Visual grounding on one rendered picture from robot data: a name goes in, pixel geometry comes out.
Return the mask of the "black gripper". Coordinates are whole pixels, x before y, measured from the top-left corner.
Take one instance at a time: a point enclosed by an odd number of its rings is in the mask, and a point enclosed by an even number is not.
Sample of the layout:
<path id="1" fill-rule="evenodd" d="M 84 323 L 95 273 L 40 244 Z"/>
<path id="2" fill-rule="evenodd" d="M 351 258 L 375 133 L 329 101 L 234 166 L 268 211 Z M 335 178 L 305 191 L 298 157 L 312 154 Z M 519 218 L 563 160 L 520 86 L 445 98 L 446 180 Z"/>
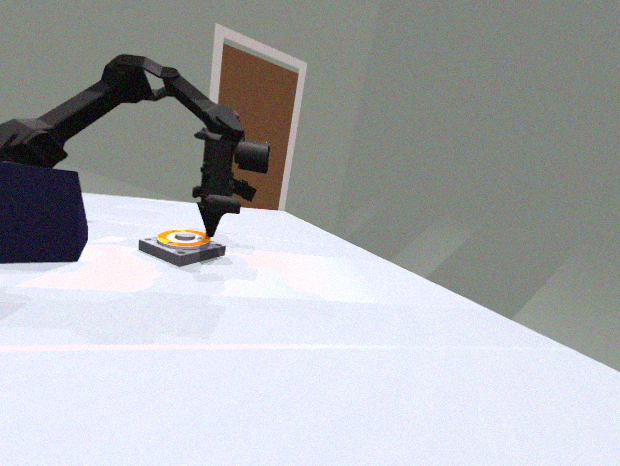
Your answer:
<path id="1" fill-rule="evenodd" d="M 229 178 L 234 178 L 232 168 L 204 163 L 201 172 L 202 185 L 193 188 L 192 194 L 194 198 L 201 197 L 197 205 L 208 237 L 214 237 L 222 216 L 240 214 L 241 204 L 226 194 Z"/>

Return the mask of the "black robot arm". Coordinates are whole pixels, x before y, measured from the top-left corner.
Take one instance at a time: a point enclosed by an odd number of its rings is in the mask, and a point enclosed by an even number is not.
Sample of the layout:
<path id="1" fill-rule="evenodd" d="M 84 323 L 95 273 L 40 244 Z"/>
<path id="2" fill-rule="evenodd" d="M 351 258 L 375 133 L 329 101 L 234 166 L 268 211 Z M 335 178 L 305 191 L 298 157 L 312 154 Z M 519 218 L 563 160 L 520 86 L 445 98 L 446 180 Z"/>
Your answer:
<path id="1" fill-rule="evenodd" d="M 151 89 L 145 71 L 164 86 Z M 12 119 L 0 125 L 0 162 L 51 168 L 68 157 L 66 140 L 121 103 L 175 97 L 207 128 L 194 134 L 205 140 L 204 163 L 266 174 L 270 144 L 245 140 L 240 116 L 215 104 L 175 68 L 144 56 L 118 55 L 104 68 L 101 80 L 38 118 Z"/>

